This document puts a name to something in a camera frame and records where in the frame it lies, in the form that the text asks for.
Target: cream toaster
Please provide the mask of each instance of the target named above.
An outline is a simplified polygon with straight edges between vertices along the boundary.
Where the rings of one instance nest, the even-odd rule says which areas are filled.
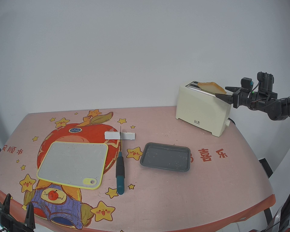
[[[219,137],[230,124],[231,105],[202,90],[198,83],[193,81],[179,87],[175,117]]]

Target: white block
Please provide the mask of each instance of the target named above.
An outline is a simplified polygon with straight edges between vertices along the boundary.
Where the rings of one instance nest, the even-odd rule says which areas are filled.
[[[105,131],[105,139],[120,139],[120,132],[117,131]],[[135,133],[121,132],[121,139],[134,140]]]

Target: white wall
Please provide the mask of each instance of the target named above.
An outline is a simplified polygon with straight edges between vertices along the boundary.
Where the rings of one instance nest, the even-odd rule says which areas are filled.
[[[239,86],[269,72],[287,97],[289,29],[288,0],[2,0],[1,145],[27,113],[175,105],[186,80]],[[231,117],[275,169],[290,119],[246,107]]]
[[[290,150],[285,155],[284,159],[277,167],[273,175],[271,175],[270,183],[273,187],[274,194],[276,197],[276,203],[270,209],[274,216],[278,209],[285,203],[290,194]]]

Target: toast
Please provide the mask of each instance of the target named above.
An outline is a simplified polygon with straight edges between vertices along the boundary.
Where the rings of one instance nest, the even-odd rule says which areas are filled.
[[[211,93],[226,94],[226,91],[215,82],[198,83],[198,87]]]

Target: table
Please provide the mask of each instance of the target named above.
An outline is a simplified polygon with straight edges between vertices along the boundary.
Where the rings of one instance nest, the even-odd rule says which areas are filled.
[[[114,232],[214,232],[274,205],[268,177],[233,123],[215,137],[175,119],[175,110],[169,106],[28,114],[0,152],[0,201],[10,193],[10,212],[20,221],[31,201],[36,223],[54,231]],[[116,193],[115,177],[120,141],[104,138],[105,131],[119,131],[120,125],[122,131],[136,133],[135,140],[122,141],[123,195]],[[108,144],[100,188],[85,190],[37,179],[37,168],[54,141]],[[190,148],[190,170],[140,165],[148,142]],[[55,191],[65,201],[55,197]]]

